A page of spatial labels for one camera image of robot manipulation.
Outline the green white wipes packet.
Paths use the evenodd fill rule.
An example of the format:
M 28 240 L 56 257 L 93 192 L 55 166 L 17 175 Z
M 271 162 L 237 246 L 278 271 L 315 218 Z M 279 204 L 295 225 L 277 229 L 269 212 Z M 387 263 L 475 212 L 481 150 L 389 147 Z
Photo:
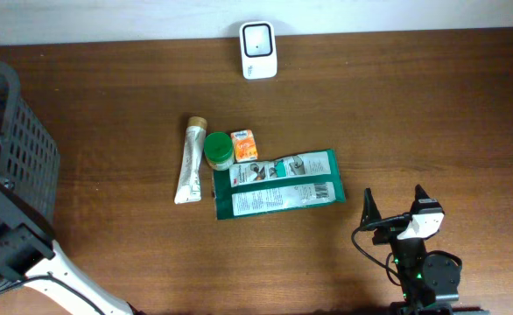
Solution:
M 218 220 L 344 203 L 334 150 L 233 164 L 213 175 Z

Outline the green lid small jar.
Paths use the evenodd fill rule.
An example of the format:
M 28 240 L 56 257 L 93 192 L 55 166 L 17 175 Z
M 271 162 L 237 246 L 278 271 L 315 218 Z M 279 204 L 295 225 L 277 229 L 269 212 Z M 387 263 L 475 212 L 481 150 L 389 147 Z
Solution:
M 225 171 L 235 162 L 232 140 L 224 132 L 213 132 L 206 137 L 204 154 L 215 171 Z

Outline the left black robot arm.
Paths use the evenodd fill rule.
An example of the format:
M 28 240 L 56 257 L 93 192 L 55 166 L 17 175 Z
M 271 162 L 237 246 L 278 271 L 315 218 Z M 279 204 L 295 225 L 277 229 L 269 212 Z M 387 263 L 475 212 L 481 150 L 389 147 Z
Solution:
M 77 268 L 38 211 L 0 184 L 0 295 L 34 289 L 71 314 L 138 314 Z

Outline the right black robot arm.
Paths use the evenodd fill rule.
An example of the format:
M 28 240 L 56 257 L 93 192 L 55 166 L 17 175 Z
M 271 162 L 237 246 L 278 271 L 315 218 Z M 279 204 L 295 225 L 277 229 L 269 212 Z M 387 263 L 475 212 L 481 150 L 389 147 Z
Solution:
M 445 212 L 421 185 L 415 186 L 414 201 L 405 213 L 384 218 L 372 191 L 364 190 L 362 217 L 351 234 L 355 248 L 371 262 L 383 268 L 389 280 L 399 286 L 403 301 L 389 306 L 389 314 L 488 314 L 479 307 L 454 308 L 459 300 L 462 260 L 451 253 L 428 251 L 425 241 L 440 229 Z M 355 237 L 372 232 L 375 246 L 389 245 L 390 252 L 380 262 L 358 245 Z

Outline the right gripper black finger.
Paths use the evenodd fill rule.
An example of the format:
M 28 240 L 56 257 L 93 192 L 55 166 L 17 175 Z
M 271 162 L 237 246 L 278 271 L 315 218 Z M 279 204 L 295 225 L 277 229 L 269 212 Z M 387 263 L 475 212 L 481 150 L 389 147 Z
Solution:
M 360 227 L 369 228 L 373 223 L 377 223 L 382 219 L 382 216 L 377 208 L 370 188 L 364 190 L 362 217 Z
M 425 209 L 432 207 L 432 199 L 421 185 L 415 186 L 414 201 L 411 204 L 411 213 L 420 214 Z

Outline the white printed tube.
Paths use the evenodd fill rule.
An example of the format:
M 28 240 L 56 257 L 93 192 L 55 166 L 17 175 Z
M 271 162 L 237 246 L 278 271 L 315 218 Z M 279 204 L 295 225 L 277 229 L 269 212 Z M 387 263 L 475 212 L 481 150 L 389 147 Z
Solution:
M 207 133 L 207 121 L 199 116 L 188 119 L 175 204 L 201 200 L 200 163 Z

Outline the orange small tissue pack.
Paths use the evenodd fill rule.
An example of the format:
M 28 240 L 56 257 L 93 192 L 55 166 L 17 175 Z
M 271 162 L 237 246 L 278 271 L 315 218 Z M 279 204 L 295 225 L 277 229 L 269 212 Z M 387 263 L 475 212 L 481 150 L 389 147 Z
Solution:
M 250 129 L 232 132 L 230 135 L 237 163 L 258 159 L 256 140 Z

